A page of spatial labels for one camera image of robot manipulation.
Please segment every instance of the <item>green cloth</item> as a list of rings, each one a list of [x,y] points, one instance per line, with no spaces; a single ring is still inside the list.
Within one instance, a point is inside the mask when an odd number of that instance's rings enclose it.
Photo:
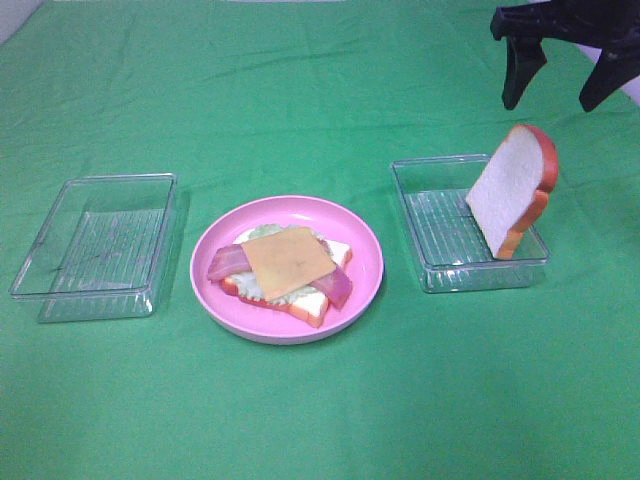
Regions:
[[[640,109],[584,113],[592,63],[545,40],[505,110],[495,7],[45,3],[0,47],[2,289],[68,178],[175,172],[188,209],[148,318],[40,325],[0,296],[0,477],[639,478]],[[545,281],[423,293],[390,163],[519,122],[560,155]],[[371,307],[320,342],[237,337],[191,289],[204,230],[277,194],[344,205],[384,251]]]

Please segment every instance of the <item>toy bread slice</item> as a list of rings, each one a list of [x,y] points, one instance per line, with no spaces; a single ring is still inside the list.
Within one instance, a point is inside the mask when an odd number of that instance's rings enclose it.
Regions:
[[[242,243],[245,241],[252,230],[253,229],[244,232],[234,243]],[[329,248],[329,254],[333,262],[344,268],[351,259],[351,246],[334,240],[325,240],[325,242]],[[246,292],[243,294],[243,292],[240,291],[239,283],[244,282],[244,287],[246,288],[246,284],[251,284],[253,278],[255,278],[255,275],[252,272],[229,275],[221,280],[219,285],[226,294],[237,296],[245,303],[288,313],[314,328],[322,326],[325,313],[329,308],[329,299],[324,293],[315,288],[305,287],[304,291],[301,291],[302,293],[293,295],[293,299],[290,302],[267,302],[258,295],[247,294]]]
[[[549,136],[532,125],[513,127],[466,196],[495,258],[513,256],[557,178],[558,152]]]

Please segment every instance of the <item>clear plastic container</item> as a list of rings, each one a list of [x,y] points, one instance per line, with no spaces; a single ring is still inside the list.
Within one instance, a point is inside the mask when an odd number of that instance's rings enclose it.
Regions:
[[[465,196],[490,156],[391,164],[421,288],[429,293],[527,287],[544,278],[549,251],[529,228],[511,260],[496,260]]]
[[[177,177],[68,180],[18,272],[11,296],[39,322],[150,315],[167,266]]]

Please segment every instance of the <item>pink plate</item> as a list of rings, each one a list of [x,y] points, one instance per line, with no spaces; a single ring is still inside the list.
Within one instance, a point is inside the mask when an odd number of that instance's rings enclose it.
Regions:
[[[328,239],[351,245],[353,256],[345,271],[353,291],[342,309],[329,306],[320,328],[286,313],[243,303],[207,280],[207,268],[218,248],[265,223],[308,226]],[[246,203],[216,220],[196,244],[190,273],[198,300],[220,325],[249,340],[283,345],[320,340],[349,326],[375,297],[383,270],[378,239],[360,217],[321,198],[286,195]]]

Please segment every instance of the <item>cheese slice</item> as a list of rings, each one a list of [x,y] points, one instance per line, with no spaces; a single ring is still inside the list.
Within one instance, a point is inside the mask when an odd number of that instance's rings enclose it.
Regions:
[[[308,227],[287,228],[241,246],[267,301],[304,287],[336,268]]]

